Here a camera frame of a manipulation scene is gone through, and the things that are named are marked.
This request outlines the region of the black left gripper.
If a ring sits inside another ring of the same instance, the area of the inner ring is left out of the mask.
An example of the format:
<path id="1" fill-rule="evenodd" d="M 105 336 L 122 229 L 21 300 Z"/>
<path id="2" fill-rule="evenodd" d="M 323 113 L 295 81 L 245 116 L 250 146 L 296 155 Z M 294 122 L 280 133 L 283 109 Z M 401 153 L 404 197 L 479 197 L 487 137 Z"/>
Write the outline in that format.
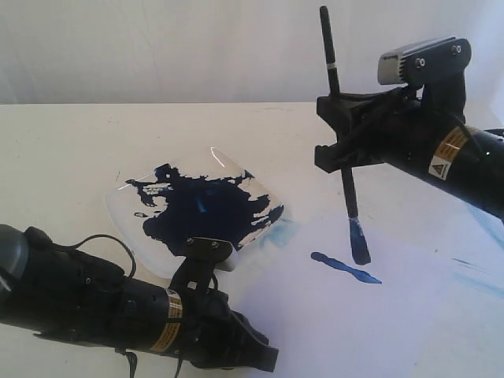
<path id="1" fill-rule="evenodd" d="M 168 290 L 168 322 L 157 340 L 161 355 L 193 365 L 232 365 L 274 372 L 279 350 L 232 310 L 228 295 L 216 288 Z"/>

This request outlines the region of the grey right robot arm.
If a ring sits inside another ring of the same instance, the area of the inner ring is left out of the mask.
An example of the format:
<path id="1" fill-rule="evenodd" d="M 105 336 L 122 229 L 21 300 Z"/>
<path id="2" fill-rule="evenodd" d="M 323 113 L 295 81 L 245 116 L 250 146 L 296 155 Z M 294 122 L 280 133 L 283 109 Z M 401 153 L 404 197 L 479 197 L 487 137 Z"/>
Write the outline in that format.
<path id="1" fill-rule="evenodd" d="M 409 89 L 317 99 L 316 113 L 336 133 L 316 146 L 327 173 L 391 165 L 497 218 L 503 217 L 503 131 L 479 130 Z"/>

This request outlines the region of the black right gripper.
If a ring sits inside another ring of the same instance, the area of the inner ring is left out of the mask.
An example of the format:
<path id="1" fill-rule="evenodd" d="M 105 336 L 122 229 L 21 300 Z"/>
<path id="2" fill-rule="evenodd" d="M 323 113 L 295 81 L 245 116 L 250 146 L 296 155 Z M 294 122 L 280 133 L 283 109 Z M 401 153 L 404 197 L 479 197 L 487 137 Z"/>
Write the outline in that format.
<path id="1" fill-rule="evenodd" d="M 389 164 L 415 177 L 465 175 L 464 102 L 436 104 L 392 92 L 317 98 L 317 115 L 335 134 L 314 147 L 314 164 L 326 173 Z M 343 141 L 360 132 L 349 143 Z"/>

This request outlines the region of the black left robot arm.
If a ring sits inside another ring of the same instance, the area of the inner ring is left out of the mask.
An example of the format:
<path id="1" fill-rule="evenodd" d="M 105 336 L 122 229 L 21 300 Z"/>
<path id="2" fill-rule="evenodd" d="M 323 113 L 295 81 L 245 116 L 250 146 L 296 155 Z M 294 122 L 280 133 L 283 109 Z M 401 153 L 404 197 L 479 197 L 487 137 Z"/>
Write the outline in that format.
<path id="1" fill-rule="evenodd" d="M 189 238 L 182 264 L 161 287 L 38 228 L 3 225 L 1 321 L 40 339 L 113 348 L 132 368 L 144 352 L 199 369 L 272 372 L 279 351 L 218 287 L 215 268 L 233 250 L 224 240 Z"/>

